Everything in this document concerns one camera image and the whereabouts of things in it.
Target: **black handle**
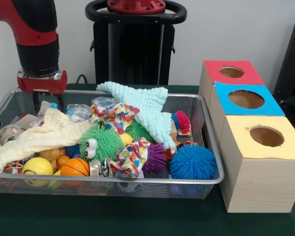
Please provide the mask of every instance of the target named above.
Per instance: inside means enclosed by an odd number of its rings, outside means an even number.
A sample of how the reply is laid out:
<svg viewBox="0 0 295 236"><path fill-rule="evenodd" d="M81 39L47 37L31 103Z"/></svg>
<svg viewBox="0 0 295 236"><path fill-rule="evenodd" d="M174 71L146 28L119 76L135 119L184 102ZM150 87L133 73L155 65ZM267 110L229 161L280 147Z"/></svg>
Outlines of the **black handle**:
<svg viewBox="0 0 295 236"><path fill-rule="evenodd" d="M165 12L156 14L124 14L114 11L98 11L107 7L107 0L96 0L90 2L85 8L86 17L94 22L124 23L124 24L179 24L186 20L187 10L184 6L173 2L165 1L166 9L175 14Z"/></svg>

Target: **light blue towel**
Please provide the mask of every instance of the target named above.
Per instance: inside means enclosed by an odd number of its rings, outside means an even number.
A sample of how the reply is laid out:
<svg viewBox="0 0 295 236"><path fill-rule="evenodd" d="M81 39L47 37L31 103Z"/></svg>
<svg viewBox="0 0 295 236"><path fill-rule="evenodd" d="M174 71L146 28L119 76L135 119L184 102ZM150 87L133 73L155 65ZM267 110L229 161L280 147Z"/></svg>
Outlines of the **light blue towel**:
<svg viewBox="0 0 295 236"><path fill-rule="evenodd" d="M161 112L168 95L167 89L134 89L109 81L98 85L97 90L109 92L118 102L139 108L140 112L135 116L135 120L158 143L164 143L165 148L176 146L170 136L172 114Z"/></svg>

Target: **white wall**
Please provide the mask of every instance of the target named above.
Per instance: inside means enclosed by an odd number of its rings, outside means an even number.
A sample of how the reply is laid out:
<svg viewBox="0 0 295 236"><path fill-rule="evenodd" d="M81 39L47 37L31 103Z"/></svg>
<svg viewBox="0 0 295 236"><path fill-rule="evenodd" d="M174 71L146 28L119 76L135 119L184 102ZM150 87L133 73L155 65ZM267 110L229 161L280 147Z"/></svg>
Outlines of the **white wall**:
<svg viewBox="0 0 295 236"><path fill-rule="evenodd" d="M91 0L55 0L60 43L59 65L69 82L84 73L95 82L92 22L84 14ZM295 0L176 0L188 10L176 25L171 85L198 85L204 59L251 60L274 89L295 23ZM0 22L0 100L17 87L20 68L11 29Z"/></svg>

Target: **yellow box lid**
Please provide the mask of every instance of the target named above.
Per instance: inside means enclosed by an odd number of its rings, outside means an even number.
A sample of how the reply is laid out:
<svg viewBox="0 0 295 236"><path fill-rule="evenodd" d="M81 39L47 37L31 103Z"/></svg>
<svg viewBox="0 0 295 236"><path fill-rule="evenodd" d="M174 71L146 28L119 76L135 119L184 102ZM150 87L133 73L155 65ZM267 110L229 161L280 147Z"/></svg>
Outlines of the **yellow box lid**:
<svg viewBox="0 0 295 236"><path fill-rule="evenodd" d="M295 129L286 117L226 116L244 158L295 159Z"/></svg>

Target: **purple spiky toy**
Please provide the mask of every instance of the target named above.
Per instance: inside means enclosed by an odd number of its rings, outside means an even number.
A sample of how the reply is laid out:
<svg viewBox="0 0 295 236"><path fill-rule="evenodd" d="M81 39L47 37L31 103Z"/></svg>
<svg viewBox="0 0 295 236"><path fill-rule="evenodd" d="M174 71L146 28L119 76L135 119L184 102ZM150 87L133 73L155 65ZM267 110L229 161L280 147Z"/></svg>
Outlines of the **purple spiky toy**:
<svg viewBox="0 0 295 236"><path fill-rule="evenodd" d="M164 144L151 144L148 148L147 161L142 167L144 175L150 171L160 174L165 170L166 157L161 152L165 151Z"/></svg>

